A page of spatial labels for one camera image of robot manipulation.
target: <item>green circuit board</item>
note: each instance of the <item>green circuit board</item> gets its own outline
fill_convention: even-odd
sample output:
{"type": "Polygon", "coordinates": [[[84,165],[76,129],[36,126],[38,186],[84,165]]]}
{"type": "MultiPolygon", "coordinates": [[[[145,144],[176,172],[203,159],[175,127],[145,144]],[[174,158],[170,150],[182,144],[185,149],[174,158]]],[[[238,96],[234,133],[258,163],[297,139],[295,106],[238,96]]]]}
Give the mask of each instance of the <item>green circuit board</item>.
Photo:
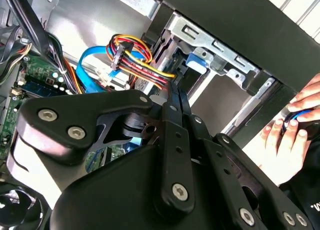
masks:
{"type": "Polygon", "coordinates": [[[14,109],[19,107],[25,101],[25,98],[23,96],[13,96],[8,99],[8,101],[10,101],[10,103],[7,108],[5,120],[2,126],[2,132],[0,135],[1,160],[6,159],[8,155],[10,142],[15,131],[18,113],[14,109]]]}
{"type": "Polygon", "coordinates": [[[28,56],[29,61],[26,62],[25,74],[31,76],[46,84],[53,85],[56,79],[53,77],[53,73],[61,74],[57,69],[43,61],[37,56],[28,56]]]}

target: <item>bolt hole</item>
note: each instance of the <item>bolt hole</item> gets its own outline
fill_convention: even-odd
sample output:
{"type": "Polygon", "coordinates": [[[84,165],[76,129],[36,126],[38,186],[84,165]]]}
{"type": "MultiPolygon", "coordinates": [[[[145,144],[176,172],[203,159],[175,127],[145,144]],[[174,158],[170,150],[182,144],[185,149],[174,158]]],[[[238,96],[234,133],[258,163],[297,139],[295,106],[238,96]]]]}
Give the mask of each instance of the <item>bolt hole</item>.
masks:
{"type": "Polygon", "coordinates": [[[224,168],[223,171],[224,171],[226,174],[230,175],[230,172],[229,172],[228,169],[225,169],[225,168],[224,168]]]}
{"type": "Polygon", "coordinates": [[[180,154],[182,154],[182,152],[183,152],[182,149],[181,149],[181,147],[178,147],[178,146],[175,148],[175,150],[176,150],[178,153],[180,153],[180,154]]]}
{"type": "Polygon", "coordinates": [[[146,128],[145,132],[146,132],[147,134],[152,134],[152,133],[154,133],[156,130],[157,130],[157,128],[156,128],[155,126],[148,126],[148,127],[146,128]]]}

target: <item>orange wire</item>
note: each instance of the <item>orange wire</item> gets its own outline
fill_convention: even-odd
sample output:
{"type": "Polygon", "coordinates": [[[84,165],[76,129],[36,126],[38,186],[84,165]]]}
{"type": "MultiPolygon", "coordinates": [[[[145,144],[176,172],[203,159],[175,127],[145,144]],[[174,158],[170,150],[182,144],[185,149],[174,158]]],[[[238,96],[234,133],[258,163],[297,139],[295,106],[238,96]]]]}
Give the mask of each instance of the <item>orange wire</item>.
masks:
{"type": "MultiPolygon", "coordinates": [[[[113,60],[114,60],[114,59],[111,57],[111,55],[109,54],[108,51],[106,51],[106,55],[108,56],[108,58],[110,59],[110,61],[113,61],[113,60]]],[[[140,74],[137,74],[137,73],[135,73],[135,72],[133,72],[133,71],[130,71],[129,69],[127,69],[127,68],[125,68],[125,67],[123,67],[123,66],[119,66],[119,69],[121,69],[121,70],[123,70],[123,71],[125,71],[125,72],[127,72],[127,73],[129,73],[129,74],[132,74],[132,75],[136,76],[137,78],[140,78],[140,79],[145,80],[145,81],[147,81],[147,82],[153,83],[157,88],[159,88],[160,90],[162,90],[162,87],[161,87],[159,84],[157,84],[156,82],[154,82],[154,81],[152,81],[152,80],[150,80],[150,79],[147,79],[147,78],[141,76],[140,74]]]]}
{"type": "Polygon", "coordinates": [[[79,83],[78,83],[78,81],[77,81],[77,77],[76,77],[75,72],[72,70],[69,62],[66,60],[65,57],[63,58],[63,60],[64,60],[64,63],[65,63],[65,65],[66,65],[66,67],[68,68],[69,72],[70,72],[71,75],[72,75],[72,78],[73,78],[73,80],[74,80],[74,82],[75,82],[75,86],[76,86],[77,90],[79,91],[79,93],[83,94],[82,89],[81,89],[81,87],[79,86],[79,83]]]}
{"type": "Polygon", "coordinates": [[[17,54],[21,54],[21,53],[23,53],[25,50],[26,50],[26,47],[27,46],[24,46],[23,48],[21,48],[19,51],[17,51],[16,53],[17,54]]]}

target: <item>cable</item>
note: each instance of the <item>cable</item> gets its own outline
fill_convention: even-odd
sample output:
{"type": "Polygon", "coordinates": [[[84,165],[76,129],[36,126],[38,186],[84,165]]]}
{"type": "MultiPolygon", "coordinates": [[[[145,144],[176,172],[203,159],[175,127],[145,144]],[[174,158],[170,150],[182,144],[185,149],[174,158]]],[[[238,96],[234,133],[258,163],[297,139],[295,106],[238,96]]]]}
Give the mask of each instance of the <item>cable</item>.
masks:
{"type": "Polygon", "coordinates": [[[8,77],[10,76],[10,74],[12,73],[12,71],[13,71],[13,69],[14,69],[14,66],[15,66],[21,59],[23,59],[24,56],[26,56],[26,55],[29,53],[31,47],[32,47],[32,43],[28,44],[27,47],[26,47],[26,49],[25,49],[25,51],[21,54],[21,56],[18,57],[17,59],[15,59],[15,60],[10,64],[10,67],[9,67],[9,69],[8,69],[7,74],[6,74],[6,75],[3,77],[3,79],[0,81],[0,86],[1,86],[2,84],[4,84],[4,82],[8,79],[8,77]]]}
{"type": "Polygon", "coordinates": [[[135,43],[135,42],[134,42],[134,46],[135,46],[135,47],[141,47],[141,49],[142,49],[145,53],[148,53],[149,56],[150,56],[150,58],[144,56],[144,57],[145,57],[145,62],[143,62],[143,61],[138,60],[136,57],[134,57],[128,50],[124,51],[124,53],[125,53],[131,60],[133,60],[136,64],[139,64],[140,66],[147,68],[149,71],[152,71],[152,72],[154,72],[154,73],[156,73],[156,74],[158,74],[158,75],[161,75],[161,76],[163,76],[163,77],[169,77],[169,78],[174,78],[174,77],[175,77],[174,74],[165,73],[165,72],[159,71],[158,69],[156,69],[156,68],[154,68],[154,67],[152,67],[152,66],[150,66],[150,65],[148,64],[148,63],[150,63],[150,62],[152,61],[152,59],[153,59],[153,58],[152,58],[151,51],[149,50],[149,48],[147,47],[147,45],[146,45],[142,40],[136,38],[135,36],[131,36],[131,35],[116,35],[116,36],[113,36],[112,39],[111,39],[111,41],[110,41],[110,43],[109,43],[109,45],[111,46],[111,49],[115,52],[115,49],[116,49],[116,48],[115,48],[115,46],[113,45],[113,40],[114,40],[114,42],[115,42],[115,45],[118,46],[118,45],[120,44],[119,41],[120,41],[120,40],[123,41],[125,38],[129,38],[129,39],[126,39],[126,40],[125,40],[126,42],[130,42],[130,41],[131,41],[131,42],[134,42],[134,41],[132,41],[131,39],[133,39],[133,40],[135,40],[135,41],[138,41],[142,46],[141,46],[140,44],[138,44],[138,43],[135,43]]]}
{"type": "Polygon", "coordinates": [[[3,64],[4,62],[6,62],[9,59],[10,55],[12,54],[12,49],[20,29],[21,29],[20,26],[16,26],[10,33],[10,36],[4,46],[0,64],[3,64]]]}
{"type": "Polygon", "coordinates": [[[147,81],[147,82],[149,82],[149,83],[153,83],[157,88],[159,88],[160,90],[162,90],[162,86],[160,86],[158,83],[156,83],[156,82],[154,82],[154,81],[151,81],[150,79],[147,79],[147,78],[139,75],[138,73],[135,73],[135,72],[133,72],[133,71],[131,71],[131,70],[123,67],[123,66],[119,66],[119,69],[121,69],[121,70],[123,70],[123,71],[125,71],[125,72],[127,72],[127,73],[129,73],[129,74],[132,74],[132,75],[134,75],[134,76],[136,76],[136,77],[138,77],[138,78],[140,78],[140,79],[142,79],[142,80],[145,80],[145,81],[147,81]]]}
{"type": "MultiPolygon", "coordinates": [[[[113,57],[108,53],[108,51],[106,51],[106,55],[108,56],[108,58],[110,59],[110,61],[113,60],[113,57]]],[[[160,90],[163,88],[160,83],[158,83],[158,82],[156,82],[156,81],[154,81],[154,80],[152,80],[152,79],[149,79],[149,78],[147,78],[147,77],[142,76],[141,74],[139,74],[139,73],[138,73],[137,71],[135,71],[134,69],[128,69],[128,68],[126,68],[125,66],[123,66],[122,64],[119,66],[119,69],[121,69],[121,70],[123,70],[123,71],[125,71],[125,72],[127,72],[127,73],[129,73],[129,74],[132,74],[132,75],[136,76],[137,78],[140,78],[140,79],[142,79],[142,80],[145,80],[145,81],[147,81],[147,82],[149,82],[149,83],[154,84],[154,85],[155,85],[157,88],[159,88],[160,90]]]]}
{"type": "Polygon", "coordinates": [[[161,76],[165,76],[165,77],[169,77],[169,78],[174,78],[174,77],[176,77],[176,75],[174,75],[174,74],[165,73],[165,72],[159,71],[158,69],[155,69],[154,67],[152,67],[152,66],[144,63],[143,61],[140,61],[140,60],[136,59],[134,56],[132,56],[132,54],[131,54],[128,50],[126,50],[126,51],[124,51],[124,52],[125,52],[125,54],[127,54],[127,55],[129,56],[129,58],[131,58],[131,59],[132,59],[133,61],[135,61],[136,63],[138,63],[138,64],[146,67],[147,69],[149,69],[149,70],[151,70],[151,71],[153,71],[153,72],[155,72],[155,73],[157,73],[157,74],[159,74],[159,75],[161,75],[161,76]]]}
{"type": "Polygon", "coordinates": [[[147,47],[147,45],[141,39],[139,39],[139,38],[137,38],[135,36],[132,36],[132,35],[121,35],[121,34],[119,34],[119,35],[115,36],[115,42],[116,42],[117,45],[119,45],[119,42],[117,42],[118,38],[129,38],[129,39],[136,40],[138,43],[143,45],[144,48],[146,49],[146,51],[149,53],[149,55],[150,55],[149,63],[153,60],[152,53],[151,53],[150,49],[147,47]]]}

